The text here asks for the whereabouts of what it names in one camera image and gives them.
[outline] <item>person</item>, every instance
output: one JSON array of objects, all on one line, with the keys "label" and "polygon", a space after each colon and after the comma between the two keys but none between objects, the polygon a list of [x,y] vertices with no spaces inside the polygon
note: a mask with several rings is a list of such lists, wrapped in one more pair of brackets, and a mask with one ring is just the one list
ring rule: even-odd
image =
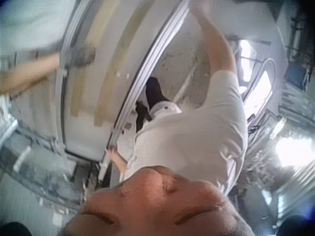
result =
[{"label": "person", "polygon": [[58,52],[37,58],[32,62],[21,63],[11,71],[0,71],[0,95],[24,91],[57,71],[60,65],[83,67],[91,64],[96,55],[92,45],[69,48],[62,55]]},{"label": "person", "polygon": [[[204,106],[182,113],[150,78],[152,119],[137,133],[134,156],[126,162],[116,148],[108,151],[124,181],[88,198],[61,235],[253,235],[226,197],[244,161],[247,123],[234,56],[209,8],[209,0],[189,3],[212,71]],[[148,116],[139,103],[137,112]]]}]

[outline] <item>glove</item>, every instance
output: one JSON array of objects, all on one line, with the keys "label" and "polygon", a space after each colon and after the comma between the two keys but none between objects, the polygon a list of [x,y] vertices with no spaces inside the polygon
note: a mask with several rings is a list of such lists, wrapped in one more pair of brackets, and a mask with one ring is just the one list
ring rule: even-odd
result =
[{"label": "glove", "polygon": [[94,62],[96,48],[92,45],[74,46],[60,56],[60,65],[83,67]]}]

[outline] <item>black pants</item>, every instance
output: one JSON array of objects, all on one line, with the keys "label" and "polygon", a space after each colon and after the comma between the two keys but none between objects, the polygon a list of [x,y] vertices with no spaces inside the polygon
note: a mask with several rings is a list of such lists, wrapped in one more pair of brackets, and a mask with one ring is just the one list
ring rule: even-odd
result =
[{"label": "black pants", "polygon": [[[169,101],[166,97],[164,97],[157,78],[150,77],[146,83],[146,87],[146,97],[150,110],[155,104],[159,102]],[[138,113],[138,118],[136,121],[136,129],[138,132],[142,129],[145,118],[150,121],[150,115],[148,109],[141,102],[137,102],[136,111]]]}]

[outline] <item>white shirt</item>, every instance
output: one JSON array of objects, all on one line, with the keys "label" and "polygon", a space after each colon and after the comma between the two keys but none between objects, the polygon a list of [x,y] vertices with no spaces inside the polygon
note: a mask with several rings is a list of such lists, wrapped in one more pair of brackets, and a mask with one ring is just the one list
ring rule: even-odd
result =
[{"label": "white shirt", "polygon": [[165,166],[190,180],[207,180],[228,194],[241,171],[248,133],[238,80],[229,71],[216,72],[205,104],[181,113],[162,102],[153,121],[137,134],[134,155],[124,179],[147,166]]}]

